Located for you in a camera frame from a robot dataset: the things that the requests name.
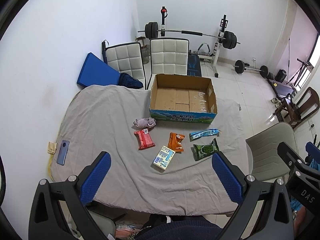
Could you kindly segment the pink cloth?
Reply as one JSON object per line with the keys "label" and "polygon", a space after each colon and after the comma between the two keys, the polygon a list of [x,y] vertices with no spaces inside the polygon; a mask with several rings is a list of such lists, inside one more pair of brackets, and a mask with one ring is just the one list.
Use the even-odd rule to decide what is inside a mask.
{"label": "pink cloth", "polygon": [[133,122],[133,125],[135,127],[137,127],[138,129],[140,129],[140,130],[151,129],[151,128],[156,126],[156,120],[154,118],[152,118],[152,117],[136,119]]}

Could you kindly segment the open cardboard milk box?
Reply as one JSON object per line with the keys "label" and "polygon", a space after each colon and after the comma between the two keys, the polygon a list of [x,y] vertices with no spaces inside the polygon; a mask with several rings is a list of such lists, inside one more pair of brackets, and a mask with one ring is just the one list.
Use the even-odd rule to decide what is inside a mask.
{"label": "open cardboard milk box", "polygon": [[212,80],[157,74],[151,88],[149,112],[156,120],[211,124],[217,115]]}

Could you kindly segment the blue smartphone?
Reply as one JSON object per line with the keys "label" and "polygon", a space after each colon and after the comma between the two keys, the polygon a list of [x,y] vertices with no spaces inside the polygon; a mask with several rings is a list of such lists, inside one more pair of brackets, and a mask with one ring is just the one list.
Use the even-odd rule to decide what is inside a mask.
{"label": "blue smartphone", "polygon": [[57,161],[56,161],[61,166],[63,166],[65,164],[65,159],[67,156],[68,147],[69,147],[69,141],[63,140],[61,142],[61,146],[60,146],[59,153],[57,156]]}

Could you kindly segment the white padded chair left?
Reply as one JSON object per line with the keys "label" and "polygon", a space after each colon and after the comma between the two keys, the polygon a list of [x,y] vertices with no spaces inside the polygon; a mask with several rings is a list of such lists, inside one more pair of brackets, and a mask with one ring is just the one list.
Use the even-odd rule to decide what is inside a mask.
{"label": "white padded chair left", "polygon": [[120,73],[129,74],[139,80],[146,89],[146,76],[139,42],[108,46],[108,41],[101,44],[103,61]]}

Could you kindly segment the orange snack packet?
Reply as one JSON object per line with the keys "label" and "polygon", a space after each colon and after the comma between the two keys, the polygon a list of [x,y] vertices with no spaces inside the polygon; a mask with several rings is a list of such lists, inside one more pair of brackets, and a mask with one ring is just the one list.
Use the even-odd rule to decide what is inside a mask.
{"label": "orange snack packet", "polygon": [[170,133],[168,148],[175,152],[184,152],[182,147],[182,141],[185,138],[185,135],[178,133]]}

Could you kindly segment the white weight bench rack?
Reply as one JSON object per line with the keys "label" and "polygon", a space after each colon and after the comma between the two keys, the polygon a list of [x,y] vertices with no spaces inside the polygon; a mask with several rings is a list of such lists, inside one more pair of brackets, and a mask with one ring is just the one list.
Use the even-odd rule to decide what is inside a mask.
{"label": "white weight bench rack", "polygon": [[[165,19],[167,18],[168,16],[168,10],[166,9],[165,6],[163,6],[161,8],[161,28],[160,29],[166,29],[166,26],[165,26]],[[219,36],[221,33],[224,33],[225,30],[226,30],[226,27],[227,27],[227,24],[228,24],[228,20],[226,18],[227,16],[224,15],[223,18],[221,19],[221,22],[220,22],[220,26],[219,26],[219,32],[218,32],[218,35]],[[220,49],[222,47],[222,44],[220,42],[217,41],[216,39],[216,42],[214,44],[214,48],[213,48],[213,51],[210,50],[210,47],[209,47],[209,44],[207,44],[207,48],[208,48],[208,54],[207,55],[202,55],[200,53],[200,50],[198,50],[196,52],[196,55],[198,55],[200,61],[204,61],[204,62],[209,62],[210,63],[210,66],[212,68],[212,71],[213,71],[213,74],[215,77],[219,77],[219,73],[216,69],[216,64],[217,64],[217,60],[219,58],[219,53],[220,53]]]}

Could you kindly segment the barbell on rack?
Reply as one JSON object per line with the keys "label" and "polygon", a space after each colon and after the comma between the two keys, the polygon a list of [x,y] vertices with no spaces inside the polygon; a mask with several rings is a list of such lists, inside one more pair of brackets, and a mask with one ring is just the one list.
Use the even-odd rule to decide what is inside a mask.
{"label": "barbell on rack", "polygon": [[223,48],[226,49],[234,49],[238,44],[241,44],[238,41],[237,36],[230,31],[225,31],[221,33],[219,36],[214,36],[210,34],[204,34],[198,31],[189,31],[189,30],[169,30],[169,29],[158,29],[157,22],[149,22],[145,25],[144,30],[139,30],[139,33],[144,33],[146,38],[157,38],[159,34],[166,33],[180,33],[184,35],[193,35],[193,36],[207,36],[216,38],[218,42],[220,42]]}

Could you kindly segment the white padded chair right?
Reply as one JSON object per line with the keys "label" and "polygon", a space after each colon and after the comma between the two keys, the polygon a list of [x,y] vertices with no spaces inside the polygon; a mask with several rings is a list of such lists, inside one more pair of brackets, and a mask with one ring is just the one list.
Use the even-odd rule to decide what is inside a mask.
{"label": "white padded chair right", "polygon": [[147,89],[157,74],[187,75],[189,40],[185,38],[153,38],[150,40],[151,74]]}

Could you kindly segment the beige tape piece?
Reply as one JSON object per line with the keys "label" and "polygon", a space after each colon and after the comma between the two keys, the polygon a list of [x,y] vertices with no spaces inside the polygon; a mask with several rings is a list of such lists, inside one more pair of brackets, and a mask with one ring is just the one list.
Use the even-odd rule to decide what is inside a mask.
{"label": "beige tape piece", "polygon": [[47,153],[54,155],[57,149],[57,143],[56,142],[48,142],[48,147],[47,147]]}

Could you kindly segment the black blue bench pad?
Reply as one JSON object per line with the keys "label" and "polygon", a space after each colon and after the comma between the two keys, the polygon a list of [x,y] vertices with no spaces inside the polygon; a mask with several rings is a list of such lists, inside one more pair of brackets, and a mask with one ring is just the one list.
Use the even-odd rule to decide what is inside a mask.
{"label": "black blue bench pad", "polygon": [[188,55],[187,75],[198,76],[198,77],[202,76],[200,59],[197,55],[193,55],[193,54]]}

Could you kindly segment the black speaker box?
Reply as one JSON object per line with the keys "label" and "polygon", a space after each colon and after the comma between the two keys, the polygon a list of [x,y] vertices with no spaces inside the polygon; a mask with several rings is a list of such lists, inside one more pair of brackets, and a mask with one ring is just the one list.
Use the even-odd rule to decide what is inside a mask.
{"label": "black speaker box", "polygon": [[277,81],[277,82],[282,83],[282,82],[285,80],[286,77],[287,77],[287,72],[286,72],[286,70],[280,69],[280,70],[277,72],[274,80]]}

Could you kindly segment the light blue snack bar packet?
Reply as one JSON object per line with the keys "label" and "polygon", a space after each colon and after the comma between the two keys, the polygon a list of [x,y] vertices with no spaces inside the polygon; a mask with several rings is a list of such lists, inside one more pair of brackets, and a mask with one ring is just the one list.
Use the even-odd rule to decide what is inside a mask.
{"label": "light blue snack bar packet", "polygon": [[189,133],[189,138],[191,141],[193,140],[197,140],[199,138],[202,137],[211,137],[211,136],[218,136],[221,133],[220,130],[216,129],[216,128],[212,128],[212,129],[207,129],[204,131],[198,131],[198,132],[191,132]]}

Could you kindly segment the green snack packet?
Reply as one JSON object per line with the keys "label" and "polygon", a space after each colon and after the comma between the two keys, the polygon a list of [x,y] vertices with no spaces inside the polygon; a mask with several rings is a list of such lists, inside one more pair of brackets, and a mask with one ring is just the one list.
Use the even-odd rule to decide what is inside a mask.
{"label": "green snack packet", "polygon": [[220,149],[215,138],[212,140],[210,144],[207,145],[193,144],[193,155],[195,161],[199,161],[201,159],[209,157],[219,151]]}

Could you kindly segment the floor barbell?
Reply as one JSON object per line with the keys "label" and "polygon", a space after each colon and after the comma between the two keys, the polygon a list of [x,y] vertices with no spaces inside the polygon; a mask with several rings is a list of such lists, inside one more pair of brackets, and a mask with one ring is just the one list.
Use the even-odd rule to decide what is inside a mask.
{"label": "floor barbell", "polygon": [[235,72],[237,74],[242,74],[246,70],[252,70],[252,71],[259,72],[259,74],[263,78],[267,78],[268,73],[269,73],[268,67],[265,65],[263,65],[259,69],[257,69],[257,68],[251,67],[248,63],[244,63],[244,61],[241,61],[241,60],[237,60],[233,66],[234,66]]}

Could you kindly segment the red snack packet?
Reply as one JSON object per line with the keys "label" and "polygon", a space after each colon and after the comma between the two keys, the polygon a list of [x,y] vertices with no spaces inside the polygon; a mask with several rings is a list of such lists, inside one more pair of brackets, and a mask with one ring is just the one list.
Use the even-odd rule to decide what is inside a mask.
{"label": "red snack packet", "polygon": [[147,128],[140,131],[135,131],[134,135],[139,141],[139,150],[144,150],[155,146],[155,143],[151,139],[149,130]]}

